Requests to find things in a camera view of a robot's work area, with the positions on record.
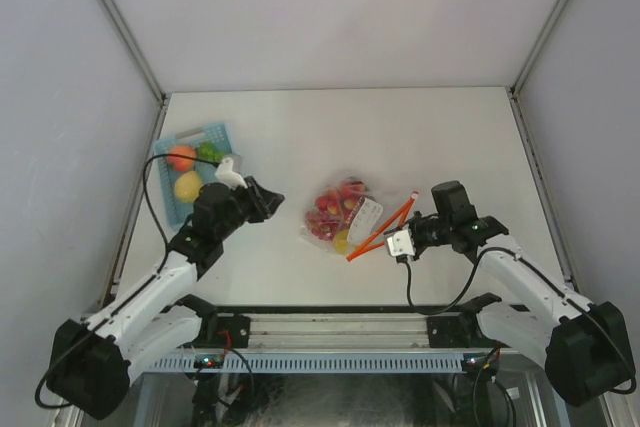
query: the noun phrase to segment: yellow fruit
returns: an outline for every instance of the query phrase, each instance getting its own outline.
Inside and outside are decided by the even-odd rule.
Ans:
[[[182,174],[173,186],[173,193],[182,202],[193,202],[198,198],[202,179],[195,170]]]
[[[333,248],[341,255],[347,255],[347,250],[349,249],[349,242],[347,242],[348,235],[349,231],[343,230],[338,232],[333,238]]]

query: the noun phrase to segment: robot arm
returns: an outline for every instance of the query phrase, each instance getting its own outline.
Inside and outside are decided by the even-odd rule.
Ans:
[[[146,276],[85,322],[68,320],[58,328],[45,375],[49,390],[103,419],[145,368],[198,336],[202,320],[174,304],[220,258],[227,237],[245,222],[267,220],[284,201],[252,177],[243,178],[235,165],[237,158],[236,164],[233,157],[223,159],[219,182],[202,187],[190,221]]]
[[[517,312],[496,296],[476,314],[479,331],[516,349],[544,368],[551,385],[579,406],[635,377],[622,313],[611,303],[594,305],[556,281],[531,259],[493,217],[479,218],[457,181],[432,189],[438,213],[416,212],[386,235],[389,254],[416,260],[428,247],[451,245],[479,269],[499,279],[530,312]]]

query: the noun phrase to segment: white label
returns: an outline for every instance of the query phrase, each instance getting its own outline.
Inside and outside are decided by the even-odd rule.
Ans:
[[[382,215],[383,207],[374,200],[365,198],[349,227],[347,242],[360,245],[371,235],[374,225]]]

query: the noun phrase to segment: blue basket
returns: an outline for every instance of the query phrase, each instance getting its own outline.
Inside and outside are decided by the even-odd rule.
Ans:
[[[224,122],[187,130],[180,134],[156,140],[153,144],[153,153],[168,154],[171,147],[177,144],[190,145],[191,147],[196,148],[202,142],[211,142],[218,152],[222,152],[224,154],[233,153],[229,137],[227,137],[227,130],[225,129]],[[187,216],[193,213],[193,204],[181,202],[176,199],[173,194],[175,181],[178,180],[178,177],[184,174],[184,172],[174,171],[169,167],[166,158],[158,159],[157,163],[158,171],[160,173],[160,185],[162,187],[162,197],[164,199],[167,221],[171,228],[174,231],[177,231],[182,227]],[[213,165],[196,162],[194,170],[198,172],[202,178],[202,182],[205,184],[216,181],[216,168]]]

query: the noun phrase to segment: orange chopsticks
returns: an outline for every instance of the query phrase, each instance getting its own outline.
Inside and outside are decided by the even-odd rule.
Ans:
[[[417,198],[418,198],[418,192],[414,190],[409,200],[402,207],[400,207],[395,214],[389,217],[389,219],[384,224],[382,224],[378,228],[378,230],[376,230],[373,234],[371,234],[367,240],[365,240],[362,244],[356,247],[356,250],[354,250],[350,255],[347,256],[347,261],[351,262],[353,259],[360,257],[361,255],[366,254],[367,252],[377,249],[378,247],[382,247],[384,245],[384,242],[379,242],[373,245],[369,245],[369,244],[371,244],[371,242],[373,242],[375,238],[378,237],[380,234],[384,233],[384,231],[387,230],[389,226],[393,224],[393,222],[396,219],[400,218],[398,220],[398,227],[402,227],[402,225],[407,220],[407,216],[411,211],[411,207],[413,206],[413,203],[416,201]]]

